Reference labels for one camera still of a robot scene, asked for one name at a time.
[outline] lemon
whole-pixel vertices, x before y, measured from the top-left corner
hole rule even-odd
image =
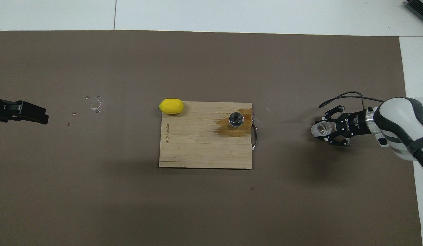
[[[184,109],[184,104],[179,99],[167,98],[158,106],[165,114],[179,114]]]

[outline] brown mat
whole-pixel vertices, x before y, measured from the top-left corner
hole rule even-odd
[[[420,245],[411,162],[311,137],[350,90],[404,96],[397,37],[0,31],[0,97],[50,117],[0,122],[0,245]],[[164,98],[252,102],[253,169],[159,168]]]

